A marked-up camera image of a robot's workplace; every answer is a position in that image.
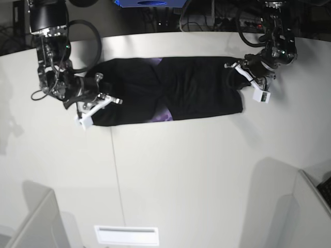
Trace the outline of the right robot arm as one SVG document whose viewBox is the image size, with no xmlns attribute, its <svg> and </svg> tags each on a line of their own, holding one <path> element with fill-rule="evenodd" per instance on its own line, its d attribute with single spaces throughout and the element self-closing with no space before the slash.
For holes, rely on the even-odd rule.
<svg viewBox="0 0 331 248">
<path fill-rule="evenodd" d="M 65 109 L 82 104 L 82 108 L 77 107 L 78 118 L 92 116 L 110 103 L 122 104 L 122 99 L 100 89 L 102 73 L 89 78 L 80 76 L 101 58 L 102 42 L 95 26 L 86 20 L 71 21 L 65 1 L 28 1 L 28 10 L 29 32 L 34 37 L 38 58 L 40 92 L 62 102 Z M 89 27 L 97 43 L 93 62 L 82 69 L 73 68 L 70 60 L 69 29 L 76 24 Z"/>
</svg>

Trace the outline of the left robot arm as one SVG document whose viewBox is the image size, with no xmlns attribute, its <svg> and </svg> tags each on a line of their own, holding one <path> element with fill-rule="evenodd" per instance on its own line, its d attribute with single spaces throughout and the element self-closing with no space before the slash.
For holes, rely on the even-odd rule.
<svg viewBox="0 0 331 248">
<path fill-rule="evenodd" d="M 247 2 L 238 8 L 235 16 L 237 32 L 241 40 L 252 48 L 261 48 L 257 54 L 246 54 L 243 59 L 233 65 L 228 65 L 230 72 L 226 84 L 230 88 L 240 89 L 231 83 L 234 72 L 248 73 L 248 82 L 243 86 L 256 86 L 257 89 L 268 90 L 272 80 L 276 78 L 275 70 L 280 65 L 289 65 L 297 57 L 295 36 L 292 31 L 291 10 L 289 1 L 257 1 L 261 5 L 261 24 L 264 35 L 259 37 L 259 43 L 248 41 L 240 25 L 240 16 L 253 2 Z"/>
</svg>

